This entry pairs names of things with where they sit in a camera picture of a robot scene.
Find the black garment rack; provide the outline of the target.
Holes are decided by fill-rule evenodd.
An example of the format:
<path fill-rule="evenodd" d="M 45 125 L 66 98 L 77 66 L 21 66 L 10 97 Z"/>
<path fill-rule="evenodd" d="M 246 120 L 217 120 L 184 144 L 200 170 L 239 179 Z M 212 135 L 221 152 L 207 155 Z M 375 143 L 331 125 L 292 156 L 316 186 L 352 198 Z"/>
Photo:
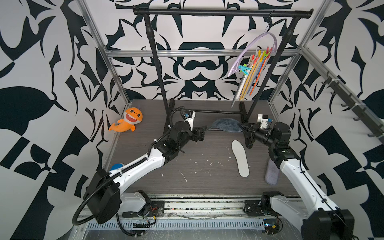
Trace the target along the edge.
<path fill-rule="evenodd" d="M 239 111 L 211 111 L 211 110 L 198 110 L 199 113 L 215 113 L 215 114 L 236 114 L 241 116 L 242 124 L 247 124 L 249 119 L 253 113 L 253 110 L 256 107 L 257 102 L 259 101 L 265 86 L 276 67 L 278 60 L 280 59 L 283 51 L 285 50 L 289 40 L 292 38 L 295 27 L 297 26 L 299 20 L 301 19 L 309 19 L 314 10 L 311 9 L 309 11 L 283 11 L 283 10 L 196 10 L 196 9 L 149 9 L 149 8 L 134 8 L 133 12 L 137 16 L 143 16 L 146 27 L 146 34 L 150 43 L 152 56 L 154 58 L 154 64 L 156 67 L 156 72 L 158 76 L 158 82 L 160 84 L 161 94 L 165 106 L 165 111 L 167 114 L 167 119 L 164 126 L 164 133 L 169 130 L 169 125 L 172 121 L 171 109 L 175 106 L 175 100 L 171 99 L 170 102 L 167 101 L 165 86 L 162 77 L 162 68 L 158 56 L 158 51 L 156 47 L 155 41 L 155 33 L 153 27 L 151 25 L 150 15 L 172 15 L 172 16 L 195 16 L 195 17 L 212 17 L 212 16 L 225 16 L 225 17 L 282 17 L 282 18 L 292 18 L 292 21 L 287 28 L 286 32 L 283 35 L 282 41 L 279 47 L 275 47 L 274 59 L 269 67 L 269 70 L 262 82 L 260 90 L 256 98 L 253 100 L 253 103 L 250 109 L 247 111 L 244 103 L 239 103 Z"/>

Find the blue round button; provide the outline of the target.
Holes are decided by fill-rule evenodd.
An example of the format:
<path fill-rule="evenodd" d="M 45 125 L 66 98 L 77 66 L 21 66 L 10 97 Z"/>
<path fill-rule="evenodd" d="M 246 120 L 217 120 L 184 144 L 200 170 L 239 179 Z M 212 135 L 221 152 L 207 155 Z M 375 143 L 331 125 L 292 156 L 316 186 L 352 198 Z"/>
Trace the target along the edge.
<path fill-rule="evenodd" d="M 117 170 L 117 169 L 122 168 L 122 167 L 124 167 L 124 166 L 125 166 L 125 165 L 122 164 L 122 163 L 116 163 L 116 164 L 114 164 L 114 165 L 111 166 L 111 171 L 112 171 L 112 170 Z"/>

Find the orange-edged insole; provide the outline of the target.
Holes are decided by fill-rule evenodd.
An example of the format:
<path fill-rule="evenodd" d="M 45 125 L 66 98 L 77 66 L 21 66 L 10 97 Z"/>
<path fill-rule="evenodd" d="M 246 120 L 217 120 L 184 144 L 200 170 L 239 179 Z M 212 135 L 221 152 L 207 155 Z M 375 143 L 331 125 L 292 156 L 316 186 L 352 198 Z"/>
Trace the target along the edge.
<path fill-rule="evenodd" d="M 243 145 L 239 141 L 234 140 L 232 142 L 232 151 L 237 161 L 240 176 L 243 178 L 248 177 L 250 172 L 249 172 L 246 151 Z"/>

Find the orange shark plush toy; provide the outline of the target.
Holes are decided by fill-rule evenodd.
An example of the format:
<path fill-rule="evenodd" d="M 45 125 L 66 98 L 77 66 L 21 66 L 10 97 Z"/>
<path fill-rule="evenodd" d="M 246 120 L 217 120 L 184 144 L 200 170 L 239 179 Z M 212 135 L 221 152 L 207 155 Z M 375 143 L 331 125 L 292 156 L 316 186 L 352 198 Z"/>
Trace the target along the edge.
<path fill-rule="evenodd" d="M 141 123 L 142 120 L 142 111 L 138 108 L 132 107 L 125 110 L 123 118 L 118 120 L 117 124 L 113 123 L 109 127 L 109 131 L 122 133 L 131 130 L 134 132 L 136 130 L 136 125 Z"/>

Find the grey fabric case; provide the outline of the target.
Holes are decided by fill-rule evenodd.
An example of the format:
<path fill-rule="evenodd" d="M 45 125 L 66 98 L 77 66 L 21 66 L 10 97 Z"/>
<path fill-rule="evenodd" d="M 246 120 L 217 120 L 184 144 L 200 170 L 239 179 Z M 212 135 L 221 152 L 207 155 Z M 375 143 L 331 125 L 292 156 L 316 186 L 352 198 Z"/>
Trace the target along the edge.
<path fill-rule="evenodd" d="M 271 159 L 269 159 L 265 173 L 265 182 L 271 186 L 275 186 L 279 179 L 279 173 L 279 168 Z"/>

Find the wall hook rail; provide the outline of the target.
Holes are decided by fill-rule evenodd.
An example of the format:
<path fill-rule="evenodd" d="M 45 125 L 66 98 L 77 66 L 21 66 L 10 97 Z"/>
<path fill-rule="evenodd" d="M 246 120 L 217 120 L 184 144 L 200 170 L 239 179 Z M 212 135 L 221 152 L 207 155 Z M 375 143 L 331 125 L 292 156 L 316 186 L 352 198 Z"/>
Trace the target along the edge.
<path fill-rule="evenodd" d="M 338 96 L 343 101 L 341 106 L 356 115 L 355 122 L 361 121 L 371 131 L 369 138 L 376 138 L 384 144 L 384 122 L 342 80 L 333 76 L 330 71 L 327 71 L 326 76 L 322 85 L 328 85 L 332 89 L 331 95 Z"/>

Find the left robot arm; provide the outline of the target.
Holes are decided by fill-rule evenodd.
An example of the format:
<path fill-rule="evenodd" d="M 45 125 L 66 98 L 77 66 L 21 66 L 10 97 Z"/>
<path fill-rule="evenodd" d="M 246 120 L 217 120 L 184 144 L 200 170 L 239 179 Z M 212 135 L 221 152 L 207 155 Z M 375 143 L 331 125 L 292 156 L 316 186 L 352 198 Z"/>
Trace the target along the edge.
<path fill-rule="evenodd" d="M 150 199 L 142 192 L 126 193 L 136 181 L 175 159 L 189 141 L 203 141 L 208 128 L 191 127 L 188 122 L 176 122 L 163 136 L 155 140 L 143 156 L 115 170 L 97 171 L 72 218 L 74 226 L 92 219 L 103 224 L 124 212 L 146 214 Z"/>

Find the dark grey felt insole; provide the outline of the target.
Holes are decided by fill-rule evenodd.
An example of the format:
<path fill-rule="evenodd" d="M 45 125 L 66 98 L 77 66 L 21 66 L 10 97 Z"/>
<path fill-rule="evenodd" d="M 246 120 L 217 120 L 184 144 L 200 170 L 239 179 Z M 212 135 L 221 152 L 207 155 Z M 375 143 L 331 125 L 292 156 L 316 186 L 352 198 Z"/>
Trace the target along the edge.
<path fill-rule="evenodd" d="M 239 127 L 240 122 L 232 119 L 225 118 L 214 121 L 208 130 L 224 131 L 229 133 L 240 133 L 242 129 Z"/>

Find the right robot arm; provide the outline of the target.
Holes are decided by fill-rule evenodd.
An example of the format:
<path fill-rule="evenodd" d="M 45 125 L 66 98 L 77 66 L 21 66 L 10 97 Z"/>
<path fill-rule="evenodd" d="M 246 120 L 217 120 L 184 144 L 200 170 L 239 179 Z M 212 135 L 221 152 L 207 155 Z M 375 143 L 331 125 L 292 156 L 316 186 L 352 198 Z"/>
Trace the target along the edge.
<path fill-rule="evenodd" d="M 304 240 L 356 240 L 355 219 L 350 211 L 340 209 L 316 184 L 301 158 L 290 147 L 290 127 L 281 122 L 262 129 L 261 123 L 240 124 L 246 141 L 258 141 L 268 147 L 276 167 L 296 189 L 306 210 L 298 208 L 282 195 L 271 196 L 270 208 L 294 225 Z"/>

